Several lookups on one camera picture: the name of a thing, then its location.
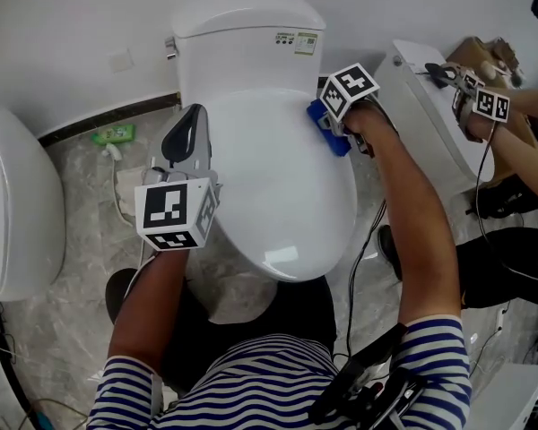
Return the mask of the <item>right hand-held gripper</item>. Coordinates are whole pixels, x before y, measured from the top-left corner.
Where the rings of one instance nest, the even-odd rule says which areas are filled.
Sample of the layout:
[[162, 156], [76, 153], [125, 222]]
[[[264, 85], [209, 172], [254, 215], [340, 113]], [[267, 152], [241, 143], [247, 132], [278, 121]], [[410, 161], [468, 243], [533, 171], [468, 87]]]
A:
[[332, 73], [321, 91], [320, 100], [325, 106], [326, 113], [319, 124], [334, 137], [349, 137], [361, 153], [367, 154], [369, 149], [364, 139], [346, 130], [343, 119], [352, 106], [378, 90], [379, 85], [360, 63], [351, 64]]

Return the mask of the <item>person's right hand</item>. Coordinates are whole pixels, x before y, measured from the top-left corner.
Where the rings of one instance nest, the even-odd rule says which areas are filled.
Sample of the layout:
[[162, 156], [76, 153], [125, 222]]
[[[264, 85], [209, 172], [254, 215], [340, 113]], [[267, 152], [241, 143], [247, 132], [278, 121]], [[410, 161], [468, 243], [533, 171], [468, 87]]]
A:
[[375, 158], [381, 146], [398, 137], [382, 110], [371, 102], [353, 105], [343, 118], [343, 124], [365, 142], [371, 158]]

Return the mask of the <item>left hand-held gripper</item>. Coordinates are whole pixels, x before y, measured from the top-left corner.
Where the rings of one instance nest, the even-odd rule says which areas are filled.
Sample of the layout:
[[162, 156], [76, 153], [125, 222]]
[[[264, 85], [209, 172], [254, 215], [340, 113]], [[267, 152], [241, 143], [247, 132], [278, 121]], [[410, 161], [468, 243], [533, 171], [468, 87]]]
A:
[[134, 190], [137, 234], [157, 252], [202, 248], [220, 203], [206, 108], [179, 110], [154, 135]]

